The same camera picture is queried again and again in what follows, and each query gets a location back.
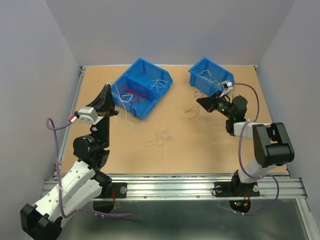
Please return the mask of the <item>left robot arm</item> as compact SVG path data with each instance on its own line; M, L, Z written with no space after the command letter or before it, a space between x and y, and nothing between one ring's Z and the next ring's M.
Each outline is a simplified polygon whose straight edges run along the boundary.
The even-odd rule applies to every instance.
M33 205L20 210L22 230L34 240L56 240L65 222L88 201L111 193L111 178L101 172L110 154L110 118L118 115L110 84L88 105L75 111L66 124L90 125L90 133L73 141L77 157L69 172Z

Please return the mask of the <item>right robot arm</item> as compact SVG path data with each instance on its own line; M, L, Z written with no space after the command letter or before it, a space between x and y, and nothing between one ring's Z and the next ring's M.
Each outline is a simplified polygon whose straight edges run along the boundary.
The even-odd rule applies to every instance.
M262 124L246 120L248 101L243 96L230 99L217 91L212 96L201 97L196 101L207 112L217 111L227 118L226 132L239 137L238 157L242 156L243 138L253 140L254 158L247 165L239 161L240 169L233 174L230 182L233 194L242 195L248 190L248 184L253 184L270 170L294 160L294 149L285 125L282 122Z

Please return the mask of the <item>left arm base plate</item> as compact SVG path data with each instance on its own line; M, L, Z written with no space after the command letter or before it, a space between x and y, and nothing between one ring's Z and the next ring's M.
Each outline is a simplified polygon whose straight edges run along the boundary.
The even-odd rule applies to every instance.
M96 199L125 199L127 197L128 184L126 182L107 183L102 187L101 194Z

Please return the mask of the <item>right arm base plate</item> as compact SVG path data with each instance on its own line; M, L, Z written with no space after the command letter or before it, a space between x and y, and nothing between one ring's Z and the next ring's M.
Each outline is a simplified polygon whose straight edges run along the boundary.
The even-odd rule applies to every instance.
M240 183L238 186L231 181L216 181L211 190L213 196L218 198L235 198L235 197L259 197L260 192L254 191L257 183Z

